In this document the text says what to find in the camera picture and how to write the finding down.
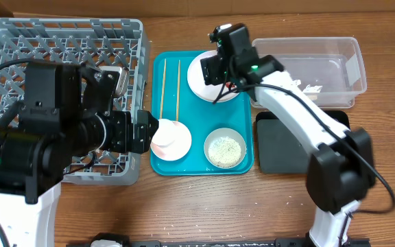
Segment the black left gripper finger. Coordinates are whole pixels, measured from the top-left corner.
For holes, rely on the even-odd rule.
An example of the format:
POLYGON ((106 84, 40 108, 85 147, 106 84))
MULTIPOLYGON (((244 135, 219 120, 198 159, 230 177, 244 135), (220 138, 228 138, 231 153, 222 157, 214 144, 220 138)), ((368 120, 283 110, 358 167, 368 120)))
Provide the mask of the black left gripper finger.
POLYGON ((146 132, 136 132, 132 141, 131 152, 143 154, 148 152, 152 142, 152 135, 146 132))
POLYGON ((147 110, 137 110, 136 120, 134 122, 134 131, 136 136, 154 136, 158 130, 159 122, 147 110))

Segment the grey bowl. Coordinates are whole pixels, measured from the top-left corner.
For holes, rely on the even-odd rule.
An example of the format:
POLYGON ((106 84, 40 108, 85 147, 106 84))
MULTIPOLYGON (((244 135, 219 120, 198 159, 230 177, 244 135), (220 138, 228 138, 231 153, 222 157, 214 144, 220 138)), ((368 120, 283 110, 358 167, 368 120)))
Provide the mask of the grey bowl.
POLYGON ((204 155, 209 163, 220 169, 238 166, 246 156, 244 138, 231 128, 212 131, 204 142, 204 155))

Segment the white rice grains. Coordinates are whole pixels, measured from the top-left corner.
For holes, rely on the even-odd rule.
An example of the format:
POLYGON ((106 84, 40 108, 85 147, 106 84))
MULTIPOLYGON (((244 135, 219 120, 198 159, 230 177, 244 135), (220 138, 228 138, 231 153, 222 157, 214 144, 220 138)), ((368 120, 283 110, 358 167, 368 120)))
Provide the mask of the white rice grains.
POLYGON ((220 137, 211 142, 208 147, 208 158, 219 168, 234 167, 241 159, 240 144, 230 137, 220 137))

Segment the white paper cup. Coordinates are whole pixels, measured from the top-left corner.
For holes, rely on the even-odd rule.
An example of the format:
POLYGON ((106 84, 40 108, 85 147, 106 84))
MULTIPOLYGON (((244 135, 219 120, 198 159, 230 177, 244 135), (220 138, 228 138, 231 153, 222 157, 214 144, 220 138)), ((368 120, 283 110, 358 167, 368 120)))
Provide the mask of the white paper cup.
POLYGON ((158 146, 167 146, 173 143, 175 139, 173 136, 175 127, 176 126, 173 121, 168 119, 159 119, 158 129, 152 138, 152 143, 158 146))

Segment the red snack wrapper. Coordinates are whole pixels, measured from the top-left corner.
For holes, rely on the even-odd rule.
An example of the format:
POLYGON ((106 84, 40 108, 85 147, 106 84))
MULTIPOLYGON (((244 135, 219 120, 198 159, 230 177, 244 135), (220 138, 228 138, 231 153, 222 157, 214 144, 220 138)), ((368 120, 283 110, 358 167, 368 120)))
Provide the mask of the red snack wrapper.
POLYGON ((232 82, 227 82, 227 83, 226 83, 226 87, 227 87, 229 90, 231 90, 231 89, 234 89, 236 86, 235 86, 235 84, 232 83, 232 82))

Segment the white tissue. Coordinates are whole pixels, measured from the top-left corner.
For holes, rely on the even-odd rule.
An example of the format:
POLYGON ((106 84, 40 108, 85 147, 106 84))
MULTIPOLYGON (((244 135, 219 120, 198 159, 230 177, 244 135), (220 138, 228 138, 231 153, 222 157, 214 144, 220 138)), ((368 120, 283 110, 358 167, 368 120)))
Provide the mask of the white tissue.
POLYGON ((300 80, 291 80, 287 83, 286 85, 286 89, 290 90, 290 91, 296 91, 296 90, 300 90, 299 86, 301 85, 301 81, 300 80))

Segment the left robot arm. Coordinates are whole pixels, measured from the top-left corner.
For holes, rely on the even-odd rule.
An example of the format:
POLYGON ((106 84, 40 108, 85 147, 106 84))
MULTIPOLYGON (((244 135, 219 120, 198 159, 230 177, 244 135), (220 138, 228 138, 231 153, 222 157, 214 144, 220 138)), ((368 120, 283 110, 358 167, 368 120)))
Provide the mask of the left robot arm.
POLYGON ((23 99, 0 118, 0 246, 53 246, 61 183, 73 158, 142 154, 159 127, 146 110, 115 110, 120 67, 27 58, 23 99))

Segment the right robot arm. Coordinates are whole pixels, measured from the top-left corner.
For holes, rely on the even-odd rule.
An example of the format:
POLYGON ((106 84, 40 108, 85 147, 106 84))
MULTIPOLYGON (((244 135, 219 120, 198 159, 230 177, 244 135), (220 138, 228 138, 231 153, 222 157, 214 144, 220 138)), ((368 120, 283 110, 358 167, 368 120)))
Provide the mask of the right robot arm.
POLYGON ((271 55, 260 56, 245 24, 217 26, 209 35, 217 53, 201 60, 207 85, 228 86, 229 93, 246 92, 270 110, 310 156, 307 191, 316 205, 313 226, 304 246, 352 246, 347 236, 351 219, 368 190, 379 180, 395 209, 394 191, 374 167, 372 140, 360 128, 351 131, 315 105, 289 72, 271 55))

